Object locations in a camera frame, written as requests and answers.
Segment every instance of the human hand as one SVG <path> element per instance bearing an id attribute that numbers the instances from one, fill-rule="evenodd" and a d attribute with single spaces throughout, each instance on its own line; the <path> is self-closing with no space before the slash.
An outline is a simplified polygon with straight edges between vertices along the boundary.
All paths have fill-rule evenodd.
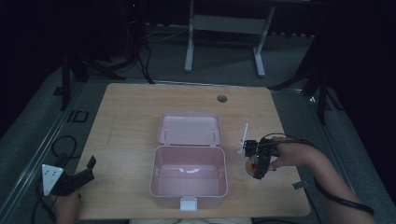
<path id="1" fill-rule="evenodd" d="M 292 140 L 285 137 L 273 137 L 273 141 Z M 271 162 L 268 170 L 273 171 L 282 166 L 307 166 L 312 168 L 314 163 L 326 158 L 319 150 L 302 143 L 279 143 L 276 145 L 279 158 Z"/>
<path id="2" fill-rule="evenodd" d="M 67 196 L 52 196 L 57 224 L 73 224 L 79 214 L 79 189 Z"/>

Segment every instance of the human arm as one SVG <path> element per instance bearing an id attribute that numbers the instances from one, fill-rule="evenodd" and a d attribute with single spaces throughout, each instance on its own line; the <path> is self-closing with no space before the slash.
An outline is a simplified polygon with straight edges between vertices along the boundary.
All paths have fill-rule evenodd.
<path id="1" fill-rule="evenodd" d="M 288 140 L 274 137 L 274 141 Z M 306 166 L 312 170 L 322 188 L 331 195 L 354 203 L 361 203 L 343 178 L 337 173 L 330 160 L 314 147 L 298 143 L 276 145 L 279 158 L 270 164 L 269 170 L 282 166 Z M 323 197 L 331 223 L 375 223 L 373 216 L 365 211 L 341 205 Z"/>
<path id="2" fill-rule="evenodd" d="M 52 196 L 56 224 L 74 224 L 79 214 L 79 189 L 67 196 Z"/>

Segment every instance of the container latch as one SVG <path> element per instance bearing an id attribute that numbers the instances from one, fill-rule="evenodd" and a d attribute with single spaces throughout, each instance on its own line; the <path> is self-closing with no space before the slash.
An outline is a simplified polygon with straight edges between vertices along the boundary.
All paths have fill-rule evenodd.
<path id="1" fill-rule="evenodd" d="M 193 212 L 198 210 L 198 201 L 194 197 L 183 197 L 180 199 L 180 211 Z"/>

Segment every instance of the container lid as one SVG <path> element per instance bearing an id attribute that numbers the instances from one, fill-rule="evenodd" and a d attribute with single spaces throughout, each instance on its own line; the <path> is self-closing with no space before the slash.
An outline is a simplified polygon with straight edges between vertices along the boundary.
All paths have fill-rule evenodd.
<path id="1" fill-rule="evenodd" d="M 205 112 L 165 111 L 157 139 L 163 145 L 218 146 L 221 143 L 219 116 Z"/>

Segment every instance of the pink plastic container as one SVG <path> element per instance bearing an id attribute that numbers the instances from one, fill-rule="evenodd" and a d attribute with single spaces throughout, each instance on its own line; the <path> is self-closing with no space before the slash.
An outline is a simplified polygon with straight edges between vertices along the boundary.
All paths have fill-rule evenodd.
<path id="1" fill-rule="evenodd" d="M 219 116 L 163 113 L 150 182 L 156 204 L 182 211 L 213 207 L 228 191 Z"/>

